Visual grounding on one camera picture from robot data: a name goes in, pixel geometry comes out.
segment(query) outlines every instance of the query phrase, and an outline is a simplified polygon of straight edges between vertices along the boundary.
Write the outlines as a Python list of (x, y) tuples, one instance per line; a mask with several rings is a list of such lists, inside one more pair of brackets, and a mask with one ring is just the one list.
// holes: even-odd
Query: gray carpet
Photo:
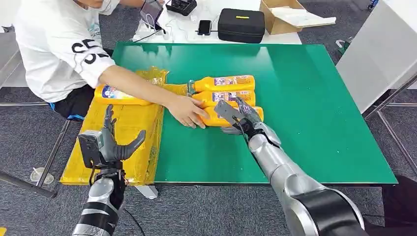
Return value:
[[(336, 16), (337, 25), (305, 29), (303, 43), (325, 44), (337, 62), (335, 40), (356, 34), (368, 16), (367, 0), (303, 0), (311, 12)], [(113, 15), (101, 17), (103, 45), (113, 48), (116, 41), (133, 36), (139, 20), (135, 8), (119, 7)], [(416, 101), (417, 93), (407, 91), (400, 99)], [(0, 102), (38, 101), (27, 88), (0, 89)], [(32, 167), (43, 165), (64, 120), (48, 107), (0, 108), (0, 169), (29, 180)], [(389, 108), (384, 113), (411, 155), (416, 156), (416, 111)], [(396, 173), (417, 180), (406, 160), (388, 135), (378, 117), (368, 122), (378, 145)], [(51, 173), (61, 176), (79, 123), (72, 123), (61, 145)], [(65, 186), (54, 181), (59, 194), (46, 199), (0, 182), (0, 227), (7, 236), (69, 235), (76, 224), (88, 187)], [(166, 186), (157, 185), (159, 196), (145, 199), (136, 189), (126, 192), (127, 209), (139, 220), (147, 236), (287, 236), (284, 215), (273, 190), (266, 186)], [(383, 214), (381, 188), (339, 187), (364, 214)], [(381, 218), (371, 222), (383, 224)], [(137, 236), (140, 232), (123, 213), (116, 236)]]

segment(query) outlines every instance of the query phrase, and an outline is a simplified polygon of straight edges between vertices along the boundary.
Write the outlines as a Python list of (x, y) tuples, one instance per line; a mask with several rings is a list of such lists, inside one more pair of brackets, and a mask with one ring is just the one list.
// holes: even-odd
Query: wire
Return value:
[(139, 229), (141, 230), (141, 233), (142, 233), (142, 235), (143, 236), (146, 236), (145, 235), (145, 232), (143, 231), (143, 229), (142, 229), (142, 226), (139, 224), (139, 222), (135, 219), (135, 217), (126, 209), (126, 208), (124, 208), (123, 209), (124, 211), (126, 211), (126, 213), (127, 214), (129, 214), (130, 215), (130, 218), (132, 218), (132, 220), (136, 223), (136, 225), (139, 227)]
[(249, 145), (249, 141), (248, 141), (248, 139), (247, 139), (247, 137), (246, 137), (246, 134), (245, 134), (245, 132), (244, 132), (244, 130), (243, 130), (243, 127), (242, 127), (242, 125), (240, 124), (240, 122), (239, 122), (238, 118), (237, 118), (236, 116), (232, 116), (232, 118), (233, 118), (233, 119), (234, 119), (234, 120), (238, 123), (239, 128), (240, 128), (240, 131), (242, 132), (243, 138), (245, 138), (246, 145)]
[(155, 20), (153, 19), (152, 15), (150, 15), (149, 13), (147, 13), (147, 14), (146, 14), (146, 16), (145, 16), (146, 23), (148, 24), (148, 26), (151, 26), (151, 25), (149, 24), (149, 21), (148, 21), (148, 16), (150, 16), (150, 18), (152, 19), (152, 22), (153, 22), (153, 30), (156, 32), (156, 28), (155, 28)]
[[(172, 33), (172, 24), (171, 24), (171, 21), (176, 21), (177, 19), (176, 18), (173, 18), (173, 19), (171, 19), (168, 23), (166, 23), (165, 24), (165, 27), (171, 27), (171, 33)], [(177, 22), (177, 28), (180, 30), (180, 31), (183, 31), (184, 33), (185, 33), (185, 40), (186, 41), (188, 41), (188, 33), (187, 33), (187, 31), (185, 31), (185, 30), (183, 30), (183, 29), (181, 29), (181, 27), (179, 27), (179, 25), (178, 25), (178, 22)]]
[(134, 43), (136, 43), (136, 42), (139, 42), (139, 41), (141, 41), (141, 40), (143, 40), (143, 39), (145, 39), (145, 38), (149, 38), (149, 37), (151, 37), (152, 35), (154, 35), (154, 34), (156, 34), (156, 33), (160, 32), (160, 31), (161, 31), (161, 29), (159, 29), (159, 30), (157, 30), (157, 31), (155, 31), (155, 32), (153, 32), (153, 33), (151, 33), (150, 35), (148, 35), (148, 36), (146, 36), (146, 37), (143, 37), (143, 38), (138, 39), (138, 40), (133, 41), (133, 42), (134, 42)]
[(95, 166), (93, 165), (92, 166), (92, 169), (91, 169), (91, 174), (90, 174), (90, 179), (89, 179), (89, 185), (90, 185), (90, 187), (92, 186), (92, 177), (93, 177), (93, 175), (94, 175), (94, 171), (95, 171)]
[(380, 218), (384, 218), (384, 219), (388, 219), (388, 220), (392, 220), (392, 221), (396, 221), (398, 223), (403, 223), (403, 224), (410, 224), (410, 225), (415, 225), (417, 226), (417, 222), (410, 222), (410, 221), (404, 221), (404, 220), (398, 220), (392, 217), (388, 217), (388, 216), (383, 216), (383, 215), (370, 215), (370, 214), (362, 214), (363, 216), (372, 216), (372, 217), (380, 217)]

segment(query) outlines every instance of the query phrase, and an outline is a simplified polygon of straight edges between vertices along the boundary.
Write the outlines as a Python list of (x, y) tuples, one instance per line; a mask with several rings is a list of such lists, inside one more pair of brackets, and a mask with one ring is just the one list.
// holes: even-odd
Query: black case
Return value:
[(171, 5), (166, 5), (167, 10), (177, 12), (183, 16), (188, 16), (196, 6), (196, 0), (171, 0)]
[(224, 8), (217, 24), (219, 39), (242, 43), (260, 43), (265, 34), (261, 11)]

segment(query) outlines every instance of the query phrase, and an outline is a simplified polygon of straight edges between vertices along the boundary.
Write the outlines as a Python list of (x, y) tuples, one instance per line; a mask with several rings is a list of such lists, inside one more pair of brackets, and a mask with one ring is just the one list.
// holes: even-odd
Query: person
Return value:
[(395, 177), (398, 184), (382, 187), (384, 215), (364, 215), (385, 220), (384, 227), (364, 220), (370, 236), (417, 235), (417, 182), (402, 175)]
[(67, 119), (83, 120), (94, 88), (108, 84), (166, 107), (185, 126), (205, 128), (199, 116), (209, 116), (200, 101), (152, 85), (115, 65), (103, 49), (98, 14), (111, 14), (119, 3), (140, 7), (143, 1), (22, 1), (14, 25), (28, 87)]

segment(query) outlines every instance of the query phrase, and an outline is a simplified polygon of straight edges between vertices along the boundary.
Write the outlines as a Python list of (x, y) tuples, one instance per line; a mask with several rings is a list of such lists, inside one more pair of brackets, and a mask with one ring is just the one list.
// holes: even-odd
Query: white paper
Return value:
[(295, 27), (330, 25), (336, 22), (336, 17), (323, 18), (314, 15), (305, 9), (294, 9), (284, 6), (270, 8), (270, 10), (275, 17), (278, 17)]

